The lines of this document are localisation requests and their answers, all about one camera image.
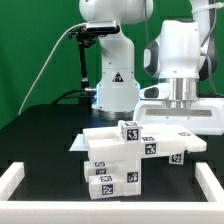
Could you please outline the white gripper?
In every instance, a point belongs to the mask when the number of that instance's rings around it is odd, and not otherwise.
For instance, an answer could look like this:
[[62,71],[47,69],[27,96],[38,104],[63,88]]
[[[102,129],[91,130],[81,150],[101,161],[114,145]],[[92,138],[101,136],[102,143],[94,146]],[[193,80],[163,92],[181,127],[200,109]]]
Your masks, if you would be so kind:
[[198,135],[223,135],[224,98],[200,98],[189,108],[168,108],[165,100],[142,100],[133,119],[140,124],[181,125]]

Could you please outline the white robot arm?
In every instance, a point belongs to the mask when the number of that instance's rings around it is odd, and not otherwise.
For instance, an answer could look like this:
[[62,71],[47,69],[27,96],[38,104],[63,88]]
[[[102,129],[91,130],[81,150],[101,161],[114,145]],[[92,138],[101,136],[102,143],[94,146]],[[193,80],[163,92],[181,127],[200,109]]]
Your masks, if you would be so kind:
[[200,97],[197,84],[217,67],[215,0],[189,0],[191,20],[166,20],[144,50],[144,69],[158,80],[141,89],[133,75],[134,45],[121,32],[99,38],[102,79],[93,109],[108,117],[132,112],[141,124],[179,124],[199,135],[224,134],[224,98]]

